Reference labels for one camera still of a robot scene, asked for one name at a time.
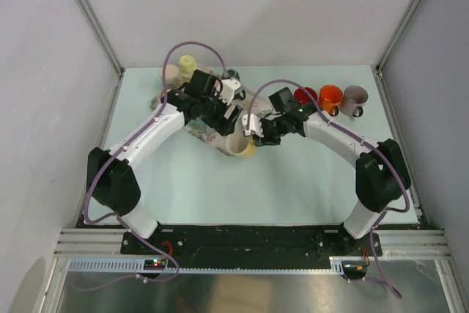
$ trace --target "table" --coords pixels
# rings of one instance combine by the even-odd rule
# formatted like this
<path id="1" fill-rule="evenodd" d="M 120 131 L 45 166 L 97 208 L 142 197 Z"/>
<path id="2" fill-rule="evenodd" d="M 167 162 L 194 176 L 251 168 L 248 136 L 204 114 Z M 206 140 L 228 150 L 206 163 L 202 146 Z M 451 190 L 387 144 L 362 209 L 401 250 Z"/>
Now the table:
<path id="1" fill-rule="evenodd" d="M 319 92 L 325 84 L 342 90 L 357 84 L 369 93 L 361 118 L 337 120 L 368 137 L 391 137 L 385 112 L 368 65 L 234 67 L 251 90 L 288 78 Z M 150 114 L 149 102 L 162 89 L 159 68 L 128 68 L 106 139 L 117 143 Z M 283 88 L 268 87 L 263 96 Z M 352 211 L 355 170 L 323 145 L 299 135 L 285 136 L 281 146 L 259 148 L 252 158 L 231 158 L 181 130 L 166 140 L 135 170 L 143 202 L 164 224 L 339 224 Z M 404 200 L 393 203 L 404 207 Z M 92 199 L 91 218 L 108 209 Z M 383 224 L 416 223 L 413 207 L 389 213 Z M 108 219 L 102 224 L 116 224 Z"/>

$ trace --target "purple cable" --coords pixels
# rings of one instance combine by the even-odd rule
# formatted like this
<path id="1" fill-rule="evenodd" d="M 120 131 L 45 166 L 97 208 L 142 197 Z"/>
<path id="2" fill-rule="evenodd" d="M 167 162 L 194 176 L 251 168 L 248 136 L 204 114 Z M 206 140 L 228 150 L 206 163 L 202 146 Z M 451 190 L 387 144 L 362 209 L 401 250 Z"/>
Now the purple cable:
<path id="1" fill-rule="evenodd" d="M 404 201 L 405 201 L 405 207 L 404 209 L 398 209 L 398 208 L 394 208 L 394 207 L 388 207 L 385 209 L 385 211 L 383 211 L 380 215 L 380 217 L 376 220 L 376 222 L 373 224 L 372 228 L 370 229 L 369 231 L 369 239 L 370 239 L 370 243 L 371 243 L 371 247 L 372 247 L 372 252 L 373 252 L 373 257 L 374 257 L 374 261 L 376 262 L 376 266 L 378 267 L 380 273 L 381 273 L 381 276 L 383 277 L 383 280 L 381 279 L 375 279 L 375 278 L 369 278 L 369 279 L 366 279 L 367 281 L 373 281 L 373 282 L 379 282 L 381 284 L 385 284 L 389 290 L 393 293 L 393 295 L 395 295 L 397 298 L 399 299 L 402 299 L 402 295 L 401 293 L 391 285 L 388 277 L 386 276 L 383 268 L 381 267 L 381 264 L 380 264 L 380 261 L 378 259 L 378 256 L 376 255 L 376 251 L 374 250 L 374 240 L 373 240 L 373 234 L 374 234 L 374 228 L 378 226 L 378 224 L 382 221 L 382 219 L 385 217 L 386 215 L 386 212 L 388 211 L 393 211 L 393 212 L 397 212 L 397 213 L 406 213 L 407 211 L 409 211 L 410 209 L 410 200 L 409 200 L 409 197 L 407 195 L 407 192 L 405 190 L 405 187 L 404 187 L 404 183 L 402 182 L 401 178 L 399 177 L 399 175 L 397 174 L 397 171 L 395 170 L 395 168 L 392 166 L 391 162 L 384 156 L 384 154 L 382 154 L 375 146 L 371 145 L 368 141 L 362 139 L 359 135 L 357 135 L 356 133 L 352 132 L 351 130 L 335 123 L 333 120 L 327 118 L 325 116 L 325 114 L 322 112 L 322 109 L 319 107 L 317 101 L 314 99 L 314 97 L 311 95 L 311 93 L 309 93 L 303 86 L 301 86 L 300 84 L 297 84 L 296 82 L 294 81 L 290 81 L 290 80 L 284 80 L 284 79 L 279 79 L 279 80 L 272 80 L 270 82 L 267 82 L 266 84 L 263 84 L 257 91 L 256 93 L 254 93 L 254 96 L 252 98 L 252 101 L 251 101 L 251 104 L 249 105 L 249 110 L 248 110 L 248 124 L 246 126 L 246 130 L 249 130 L 249 125 L 250 125 L 250 122 L 251 122 L 251 112 L 252 112 L 252 107 L 254 106 L 254 101 L 257 99 L 257 97 L 259 96 L 260 92 L 267 86 L 270 86 L 271 84 L 279 84 L 279 83 L 283 83 L 283 84 L 292 84 L 293 86 L 296 86 L 297 88 L 301 89 L 303 92 L 305 92 L 306 96 L 309 98 L 309 100 L 314 104 L 314 107 L 316 108 L 317 110 L 317 113 L 319 114 L 319 116 L 321 117 L 322 120 L 324 120 L 327 124 L 331 125 L 331 126 L 334 126 L 336 129 L 338 129 L 339 131 L 341 131 L 342 133 L 345 133 L 346 135 L 352 137 L 354 140 L 358 141 L 360 144 L 362 144 L 363 146 L 367 147 L 368 149 L 372 150 L 373 152 L 375 152 L 384 162 L 384 164 L 388 167 L 388 169 L 391 171 L 392 175 L 394 176 L 394 178 L 396 179 L 398 185 L 399 185 L 399 188 L 401 189 L 401 192 L 402 192 L 402 195 L 404 197 Z"/>
<path id="2" fill-rule="evenodd" d="M 184 45 L 199 45 L 201 47 L 204 47 L 206 49 L 209 49 L 210 51 L 212 51 L 217 57 L 218 59 L 220 60 L 220 63 L 221 63 L 221 66 L 223 67 L 223 76 L 227 76 L 227 71 L 226 71 L 226 65 L 225 65 L 225 61 L 223 60 L 223 58 L 221 57 L 221 55 L 212 47 L 210 47 L 209 45 L 207 44 L 204 44 L 204 43 L 201 43 L 201 42 L 197 42 L 197 41 L 194 41 L 194 40 L 189 40 L 189 41 L 186 41 L 186 42 L 182 42 L 182 43 L 179 43 L 179 44 L 176 44 L 173 48 L 171 48 L 171 50 L 168 52 L 168 55 L 166 55 L 166 58 L 164 59 L 164 63 L 163 63 L 163 72 L 162 72 L 162 75 L 161 75 L 161 81 L 163 82 L 163 102 L 161 103 L 161 106 L 160 106 L 160 109 L 156 112 L 155 114 L 155 117 L 159 117 L 161 115 L 161 113 L 163 113 L 163 110 L 165 109 L 166 107 L 166 104 L 168 103 L 168 84 L 166 82 L 166 67 L 169 63 L 169 58 L 171 57 L 171 55 L 174 53 L 174 51 L 178 48 L 181 48 L 183 47 Z M 84 201 L 84 209 L 83 209 L 83 216 L 84 216 L 84 220 L 85 222 L 87 222 L 89 225 L 96 225 L 98 223 L 100 223 L 101 221 L 103 221 L 104 219 L 107 219 L 111 216 L 116 216 L 116 213 L 112 212 L 112 213 L 108 213 L 108 214 L 105 214 L 104 216 L 101 216 L 99 217 L 98 219 L 95 219 L 95 220 L 92 220 L 90 217 L 89 217 L 89 203 L 91 202 L 91 197 L 93 195 L 93 192 L 95 191 L 96 189 L 96 186 L 97 186 L 97 183 L 99 182 L 100 178 L 103 176 L 104 172 L 106 171 L 106 169 L 111 165 L 111 163 L 119 156 L 120 153 L 122 153 L 124 151 L 124 147 L 127 147 L 129 145 L 131 145 L 139 136 L 141 136 L 148 128 L 150 128 L 153 124 L 155 123 L 155 120 L 152 119 L 150 120 L 147 124 L 145 124 L 140 130 L 138 130 L 133 136 L 131 136 L 123 145 L 122 147 L 120 147 L 104 164 L 103 166 L 99 169 L 99 171 L 97 172 L 95 178 L 93 179 L 88 191 L 86 192 L 86 195 L 85 195 L 85 201 Z M 122 218 L 120 218 L 119 216 L 117 216 L 117 220 L 118 222 L 126 229 L 130 230 L 132 232 L 132 234 L 137 237 L 143 244 L 145 244 L 146 246 L 148 246 L 149 248 L 151 248 L 153 251 L 156 251 L 158 252 L 159 254 L 163 255 L 165 258 L 171 260 L 173 263 L 174 263 L 174 266 L 176 267 L 176 272 L 167 277 L 167 278 L 164 278 L 164 279 L 148 279 L 147 278 L 147 281 L 151 281 L 151 282 L 165 282 L 165 281 L 168 281 L 168 280 L 171 280 L 173 278 L 175 278 L 177 276 L 177 274 L 179 273 L 179 270 L 180 270 L 180 267 L 179 267 L 179 264 L 177 263 L 177 261 L 172 257 L 170 256 L 169 254 L 167 254 L 166 252 L 163 252 L 161 251 L 160 249 L 154 247 L 152 244 L 150 244 L 149 242 L 147 242 L 143 237 L 141 237 L 139 234 L 135 233 L 134 231 L 132 231 L 130 229 L 130 227 L 122 220 Z M 75 289 L 75 290 L 78 290 L 78 291 L 94 291 L 94 290 L 99 290 L 101 288 L 104 288 L 104 287 L 107 287 L 108 285 L 111 285 L 115 282 L 118 282 L 118 281 L 121 281 L 123 279 L 127 279 L 127 278 L 130 278 L 130 277 L 134 277 L 133 274 L 130 274 L 130 275 L 125 275 L 125 276 L 120 276 L 119 278 L 116 278 L 106 284 L 102 284 L 98 287 L 92 287 L 92 288 L 89 288 L 89 289 L 80 289 L 78 287 L 75 287 L 75 285 L 72 284 L 72 287 Z"/>

